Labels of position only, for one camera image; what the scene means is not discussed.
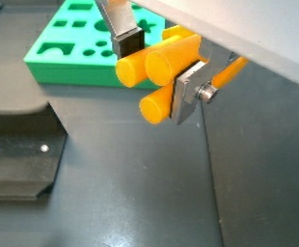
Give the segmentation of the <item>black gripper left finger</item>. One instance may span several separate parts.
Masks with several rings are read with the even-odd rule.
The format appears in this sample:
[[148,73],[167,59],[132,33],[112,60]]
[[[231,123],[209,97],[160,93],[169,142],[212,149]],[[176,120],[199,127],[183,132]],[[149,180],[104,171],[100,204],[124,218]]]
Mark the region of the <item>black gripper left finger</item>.
[[136,25],[128,0],[95,0],[104,19],[113,52],[121,59],[144,48],[144,31]]

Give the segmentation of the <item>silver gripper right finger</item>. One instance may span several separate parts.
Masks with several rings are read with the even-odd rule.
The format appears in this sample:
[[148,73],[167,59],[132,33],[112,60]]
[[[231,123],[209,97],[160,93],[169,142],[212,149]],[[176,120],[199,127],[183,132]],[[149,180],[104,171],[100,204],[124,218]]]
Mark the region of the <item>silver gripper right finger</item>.
[[213,100],[217,88],[209,85],[209,81],[239,58],[233,51],[208,39],[201,39],[199,53],[197,61],[173,78],[169,117],[176,124],[192,115],[200,100]]

